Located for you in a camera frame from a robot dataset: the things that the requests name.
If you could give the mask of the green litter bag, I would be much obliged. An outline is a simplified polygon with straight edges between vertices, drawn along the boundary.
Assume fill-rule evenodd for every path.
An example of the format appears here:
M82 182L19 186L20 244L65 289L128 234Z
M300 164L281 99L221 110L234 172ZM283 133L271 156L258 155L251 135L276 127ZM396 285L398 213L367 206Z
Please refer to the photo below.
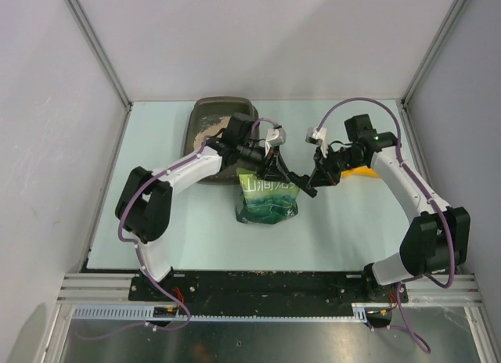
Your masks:
M241 193L236 220L244 224L275 225L298 215L300 189L293 183L266 181L252 171L239 169Z

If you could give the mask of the yellow plastic scoop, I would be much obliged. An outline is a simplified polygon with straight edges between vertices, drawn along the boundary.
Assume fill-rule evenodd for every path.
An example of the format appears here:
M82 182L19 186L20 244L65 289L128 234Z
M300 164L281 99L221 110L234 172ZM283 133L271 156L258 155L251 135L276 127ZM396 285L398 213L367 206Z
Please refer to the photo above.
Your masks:
M351 170L346 170L341 172L342 178L348 178L350 176L363 176L367 178L379 178L379 174L372 168L367 166L356 167Z

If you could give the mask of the black bag clip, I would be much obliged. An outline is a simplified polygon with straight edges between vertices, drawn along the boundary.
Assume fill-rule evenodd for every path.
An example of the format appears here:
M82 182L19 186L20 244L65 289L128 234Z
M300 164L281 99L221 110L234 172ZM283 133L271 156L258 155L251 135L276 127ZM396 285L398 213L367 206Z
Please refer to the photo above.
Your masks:
M288 173L289 180L294 183L301 191L308 196L314 198L317 195L317 190L310 185L310 177L308 175L298 175L293 171Z

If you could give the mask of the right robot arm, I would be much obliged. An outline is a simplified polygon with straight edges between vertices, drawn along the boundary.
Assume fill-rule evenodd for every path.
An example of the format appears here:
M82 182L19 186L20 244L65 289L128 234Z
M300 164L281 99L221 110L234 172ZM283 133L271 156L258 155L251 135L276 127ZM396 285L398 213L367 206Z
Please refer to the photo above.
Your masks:
M403 209L409 227L398 251L364 267L362 295L379 301L390 286L434 271L453 274L467 259L470 215L463 207L451 207L409 165L402 155L398 137L377 132L368 115L354 116L344 123L349 144L339 150L330 147L326 129L312 127L307 142L316 146L314 171L307 188L340 182L343 171L366 166L374 170Z

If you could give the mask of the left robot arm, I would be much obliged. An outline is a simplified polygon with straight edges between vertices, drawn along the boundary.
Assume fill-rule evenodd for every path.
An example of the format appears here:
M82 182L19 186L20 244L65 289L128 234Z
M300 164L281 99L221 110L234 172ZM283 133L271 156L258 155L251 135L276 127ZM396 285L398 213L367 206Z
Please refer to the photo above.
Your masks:
M262 121L235 113L226 127L205 136L199 148L172 165L155 171L136 167L129 174L115 209L118 238L133 244L140 270L148 277L145 289L154 299L164 300L173 290L162 236L169 226L172 200L179 193L239 161L256 166L258 176L267 181L288 182L279 152L286 132L273 122L265 138L255 138Z

